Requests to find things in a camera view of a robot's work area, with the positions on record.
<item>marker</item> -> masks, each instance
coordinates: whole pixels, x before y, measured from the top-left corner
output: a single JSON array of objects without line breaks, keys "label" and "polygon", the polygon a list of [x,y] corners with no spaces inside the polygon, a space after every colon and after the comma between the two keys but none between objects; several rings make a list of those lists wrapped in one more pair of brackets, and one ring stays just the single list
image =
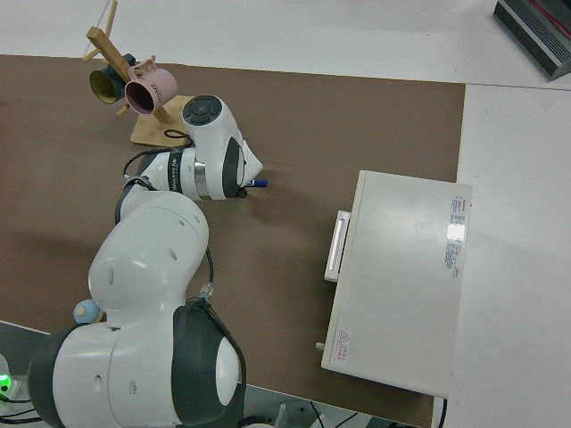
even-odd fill
[{"label": "marker", "polygon": [[247,182],[244,187],[268,187],[268,180],[252,180]]}]

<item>warning sticker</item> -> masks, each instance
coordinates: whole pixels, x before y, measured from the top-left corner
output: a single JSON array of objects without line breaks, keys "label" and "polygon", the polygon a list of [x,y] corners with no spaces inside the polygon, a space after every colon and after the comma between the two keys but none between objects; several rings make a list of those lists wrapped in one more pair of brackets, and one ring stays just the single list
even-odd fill
[{"label": "warning sticker", "polygon": [[466,240],[465,221],[468,204],[468,200],[460,195],[451,201],[444,264],[448,276],[452,278],[458,278],[462,268],[462,245]]},{"label": "warning sticker", "polygon": [[345,364],[349,358],[349,345],[351,344],[351,330],[340,328],[337,330],[335,340],[335,356],[336,363]]}]

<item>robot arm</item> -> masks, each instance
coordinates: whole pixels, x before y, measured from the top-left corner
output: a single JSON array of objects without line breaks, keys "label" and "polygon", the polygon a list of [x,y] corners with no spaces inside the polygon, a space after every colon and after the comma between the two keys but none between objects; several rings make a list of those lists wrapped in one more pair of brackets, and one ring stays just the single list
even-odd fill
[{"label": "robot arm", "polygon": [[244,356],[207,299],[186,302],[208,243],[206,218],[192,200],[233,196],[261,164],[218,98],[195,98],[183,118],[195,147],[143,158],[89,269],[89,291],[106,321],[48,336],[32,359],[29,394],[54,428],[224,417],[236,426],[241,417]]},{"label": "robot arm", "polygon": [[[182,118],[194,145],[147,154],[141,160],[137,175],[153,188],[182,193],[193,201],[223,200],[235,196],[261,172],[262,164],[242,137],[232,112],[218,97],[193,98],[183,109]],[[128,185],[120,198],[116,221],[132,188]]]}]

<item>mug handle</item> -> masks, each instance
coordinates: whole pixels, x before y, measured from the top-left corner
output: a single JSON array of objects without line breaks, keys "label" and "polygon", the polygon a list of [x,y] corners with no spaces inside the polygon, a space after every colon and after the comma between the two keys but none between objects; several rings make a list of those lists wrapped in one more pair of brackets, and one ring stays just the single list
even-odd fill
[{"label": "mug handle", "polygon": [[129,80],[137,80],[138,76],[137,74],[135,74],[135,69],[138,69],[146,64],[148,64],[151,71],[157,70],[157,64],[155,64],[154,61],[151,58],[149,58],[148,60],[144,60],[139,64],[132,65],[131,67],[128,68],[127,74],[129,76]]}]

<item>pink mug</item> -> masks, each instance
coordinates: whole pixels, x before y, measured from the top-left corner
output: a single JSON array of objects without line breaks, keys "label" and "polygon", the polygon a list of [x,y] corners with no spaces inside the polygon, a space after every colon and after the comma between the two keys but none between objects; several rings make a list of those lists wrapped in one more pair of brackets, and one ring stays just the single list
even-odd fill
[{"label": "pink mug", "polygon": [[[143,76],[135,69],[147,66]],[[168,71],[157,69],[153,60],[146,60],[128,68],[130,81],[125,85],[125,97],[131,108],[141,114],[151,114],[172,100],[177,94],[177,81]]]}]

